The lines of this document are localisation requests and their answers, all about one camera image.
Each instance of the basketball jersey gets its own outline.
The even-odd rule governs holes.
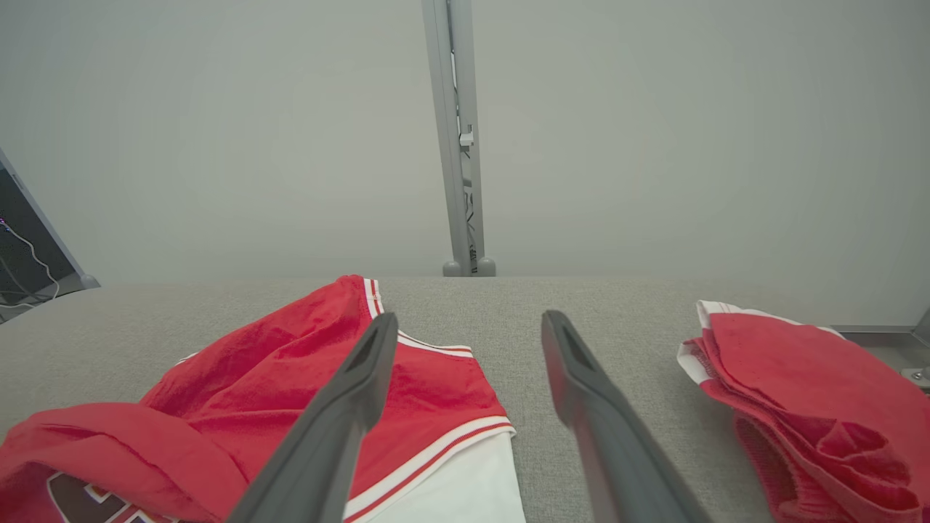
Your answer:
[[[376,280],[343,276],[183,358],[138,404],[34,414],[0,446],[0,519],[224,520],[383,311]],[[513,433],[469,347],[398,332],[345,520],[524,521]]]

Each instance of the gray fabric surface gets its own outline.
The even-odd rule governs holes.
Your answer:
[[[329,283],[263,280],[97,288],[0,325],[0,434],[43,409],[138,401],[179,358]],[[467,344],[517,429],[526,520],[590,521],[576,443],[558,422],[539,345],[543,311],[572,319],[714,521],[771,521],[729,408],[678,367],[711,299],[798,321],[817,318],[759,289],[630,279],[383,279],[386,308],[423,341]]]

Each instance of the clothing pile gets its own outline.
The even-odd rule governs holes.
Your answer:
[[[830,329],[699,302],[678,362],[736,410],[779,522],[930,522],[930,400]]]
[[[137,403],[34,414],[0,446],[0,521],[223,521],[365,332],[343,276],[183,358]],[[524,521],[514,430],[469,347],[397,336],[345,521]]]

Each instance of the red stripe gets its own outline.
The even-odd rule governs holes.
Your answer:
[[[413,481],[414,479],[416,479],[417,476],[419,476],[420,474],[422,474],[424,470],[426,470],[427,468],[430,467],[430,465],[432,465],[433,463],[436,463],[436,460],[438,460],[439,458],[442,458],[447,452],[449,452],[453,447],[455,447],[457,444],[461,443],[462,441],[464,441],[464,440],[466,440],[466,439],[468,439],[468,438],[470,438],[470,437],[472,437],[472,436],[475,436],[475,435],[477,435],[477,434],[481,434],[482,432],[487,432],[487,431],[489,431],[489,430],[496,429],[496,428],[498,428],[498,427],[511,427],[511,426],[513,426],[513,425],[511,425],[510,423],[497,423],[497,424],[494,424],[494,425],[489,425],[489,426],[484,427],[484,428],[480,428],[480,429],[477,429],[477,430],[473,430],[473,431],[469,432],[468,434],[466,434],[465,436],[459,437],[458,439],[456,439],[456,440],[453,441],[452,443],[449,443],[447,446],[445,446],[444,449],[440,450],[438,454],[436,454],[435,456],[433,456],[428,462],[424,463],[423,466],[421,466],[419,469],[417,469],[416,471],[414,471],[414,473],[411,474],[410,476],[408,476],[404,481],[400,482],[400,484],[398,484],[396,487],[394,487],[394,488],[391,489],[391,490],[388,490],[388,492],[387,492],[386,494],[384,494],[383,496],[381,496],[380,498],[378,498],[377,500],[375,500],[374,503],[371,503],[369,506],[367,506],[367,507],[363,508],[362,510],[356,512],[356,513],[353,514],[352,516],[347,517],[347,518],[345,519],[344,523],[352,523],[353,521],[355,521],[355,520],[358,519],[359,517],[362,517],[362,516],[364,516],[365,514],[368,514],[369,512],[371,512],[372,510],[374,510],[375,508],[377,508],[378,505],[384,503],[388,498],[390,498],[391,496],[393,496],[398,490],[402,489],[405,485],[407,485],[408,483],[410,483],[411,481]]]
[[[471,352],[471,350],[469,350],[469,349],[462,349],[462,348],[458,348],[458,347],[451,347],[451,348],[450,348],[450,347],[437,347],[436,345],[430,345],[430,344],[428,344],[428,343],[424,343],[424,342],[421,342],[421,341],[419,341],[419,340],[414,340],[413,338],[407,336],[406,334],[402,334],[402,333],[400,333],[400,332],[398,332],[397,335],[400,336],[401,338],[404,338],[405,340],[410,340],[411,342],[419,343],[420,345],[426,345],[427,347],[432,347],[433,349],[439,349],[439,350],[441,350],[441,351],[449,351],[449,352],[453,352],[453,353],[456,353],[456,352],[458,352],[458,353],[470,353],[470,352]]]
[[[375,300],[375,312],[381,314],[381,304],[378,303],[378,292],[375,290],[375,280],[368,280],[371,282],[371,297]]]

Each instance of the white fabric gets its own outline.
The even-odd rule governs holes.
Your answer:
[[[371,518],[357,523],[524,523],[511,434],[498,434],[453,456]]]
[[[707,373],[707,370],[704,369],[704,366],[701,365],[700,360],[695,355],[700,349],[697,345],[693,343],[685,342],[678,347],[678,365],[684,369],[684,373],[688,375],[688,378],[691,378],[692,382],[697,383],[698,385],[709,380],[711,376]]]
[[[345,517],[350,519],[374,505],[369,512],[358,518],[358,521],[370,520],[426,481],[457,453],[501,433],[513,434],[513,426],[504,416],[489,416],[460,425],[421,450],[374,486],[350,499],[346,503]]]
[[[729,315],[754,315],[754,316],[765,316],[765,317],[774,317],[775,319],[780,319],[781,321],[787,321],[792,325],[804,325],[803,323],[798,323],[794,320],[784,318],[781,316],[770,315],[763,311],[757,311],[755,309],[740,309],[735,305],[723,302],[705,302],[701,300],[697,302],[697,319],[700,320],[700,326],[702,329],[711,328],[711,315],[714,314],[729,314]],[[825,330],[830,334],[835,334],[840,338],[843,337],[839,332],[827,328],[827,327],[817,327],[820,330]]]

